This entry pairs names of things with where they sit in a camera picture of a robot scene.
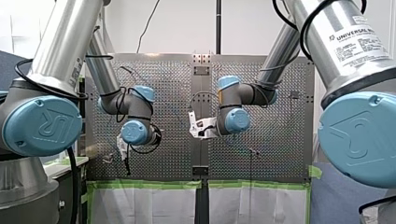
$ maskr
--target metal bracket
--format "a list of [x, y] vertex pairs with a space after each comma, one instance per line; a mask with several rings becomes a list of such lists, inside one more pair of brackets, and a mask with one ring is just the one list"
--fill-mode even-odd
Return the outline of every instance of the metal bracket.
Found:
[[192, 174], [193, 175], [209, 175], [209, 167], [208, 166], [193, 166]]
[[194, 66], [194, 75], [195, 76], [209, 76], [209, 67], [208, 66]]

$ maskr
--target robotic arm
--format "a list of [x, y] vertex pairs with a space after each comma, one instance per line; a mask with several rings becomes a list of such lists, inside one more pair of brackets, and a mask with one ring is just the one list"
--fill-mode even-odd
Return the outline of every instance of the robotic arm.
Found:
[[[0, 217], [4, 223], [58, 222], [58, 183], [48, 180], [38, 157], [66, 149], [73, 155], [70, 147], [82, 129], [77, 103], [88, 98], [75, 92], [84, 60], [101, 95], [99, 106], [108, 114], [128, 116], [121, 129], [123, 140], [134, 146], [161, 141], [161, 131], [150, 124], [153, 89], [134, 86], [122, 91], [110, 62], [100, 57], [106, 51], [94, 27], [109, 2], [58, 0], [35, 58], [16, 66], [21, 77], [13, 80], [7, 97], [0, 92]], [[23, 74], [19, 65], [31, 61], [29, 73]], [[75, 220], [77, 168], [72, 173]], [[48, 214], [38, 216], [42, 211]]]
[[[327, 89], [318, 128], [326, 156], [340, 172], [362, 184], [396, 187], [396, 95], [367, 91], [396, 78], [396, 63], [353, 1], [284, 1], [296, 29], [284, 25], [256, 83], [241, 84], [237, 77], [219, 80], [220, 113], [211, 122], [205, 119], [206, 127], [199, 127], [201, 120], [192, 121], [192, 135], [206, 139], [219, 135], [216, 130], [221, 134], [247, 130], [248, 113], [241, 105], [276, 100], [284, 64], [292, 61], [300, 41]], [[261, 99], [252, 100], [252, 95]], [[197, 128], [201, 135], [193, 132]]]
[[[102, 37], [95, 32], [88, 54], [106, 55]], [[146, 86], [134, 86], [121, 90], [109, 60], [89, 58], [87, 65], [100, 94], [98, 106], [110, 115], [127, 115], [128, 121], [122, 126], [121, 137], [133, 146], [159, 145], [161, 131], [151, 124], [154, 90]]]

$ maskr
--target blue joint cap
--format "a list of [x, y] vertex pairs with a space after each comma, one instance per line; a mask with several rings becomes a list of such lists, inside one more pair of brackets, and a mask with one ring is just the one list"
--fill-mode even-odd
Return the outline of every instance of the blue joint cap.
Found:
[[248, 112], [242, 108], [235, 108], [228, 112], [225, 118], [225, 129], [229, 133], [241, 133], [250, 126]]
[[275, 90], [274, 96], [273, 96], [272, 100], [270, 101], [270, 103], [268, 103], [268, 104], [269, 104], [269, 105], [273, 105], [273, 104], [276, 102], [277, 96], [278, 96], [278, 95], [279, 95], [279, 91], [278, 91], [278, 90]]
[[2, 132], [10, 151], [46, 157], [72, 146], [81, 129], [82, 118], [74, 103], [56, 96], [40, 96], [15, 108]]
[[240, 82], [241, 82], [241, 79], [236, 76], [221, 77], [218, 80], [219, 91], [222, 91], [228, 87], [231, 87], [232, 85], [239, 84]]
[[[134, 86], [134, 89], [142, 94], [149, 102], [154, 103], [155, 92], [152, 88], [147, 86]], [[141, 97], [135, 91], [133, 91], [133, 95]]]
[[146, 126], [138, 120], [129, 120], [121, 129], [121, 137], [124, 142], [134, 146], [142, 145], [146, 142], [149, 132]]
[[395, 118], [395, 95], [372, 91], [344, 95], [320, 118], [320, 145], [344, 175], [368, 186], [394, 189]]

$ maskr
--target green tape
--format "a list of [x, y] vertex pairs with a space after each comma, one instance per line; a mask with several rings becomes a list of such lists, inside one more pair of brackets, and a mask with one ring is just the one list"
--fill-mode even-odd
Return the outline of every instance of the green tape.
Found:
[[92, 217], [92, 199], [93, 199], [93, 185], [87, 184], [87, 198], [88, 198], [88, 224], [91, 224], [91, 217]]
[[146, 180], [124, 180], [93, 181], [88, 185], [94, 189], [200, 189], [201, 181], [146, 181]]
[[322, 173], [323, 172], [318, 167], [313, 165], [309, 166], [309, 176], [314, 177], [316, 179], [321, 179]]
[[88, 201], [88, 195], [87, 193], [81, 195], [81, 203], [85, 203]]
[[[86, 159], [86, 157], [76, 157], [76, 162], [79, 163], [80, 161], [83, 161]], [[61, 165], [70, 165], [70, 160], [69, 158], [63, 159], [60, 161]]]
[[305, 223], [309, 224], [311, 222], [311, 185], [307, 188], [306, 191], [306, 214], [305, 214]]
[[249, 181], [249, 180], [209, 180], [211, 189], [238, 189], [242, 187], [253, 187], [261, 189], [295, 189], [304, 190], [309, 188], [309, 184], [285, 184], [266, 181]]

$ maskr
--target vertical metal post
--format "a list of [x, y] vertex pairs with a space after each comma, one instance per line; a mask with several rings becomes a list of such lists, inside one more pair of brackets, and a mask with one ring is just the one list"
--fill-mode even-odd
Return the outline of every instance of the vertical metal post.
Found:
[[221, 54], [221, 0], [216, 3], [216, 54]]

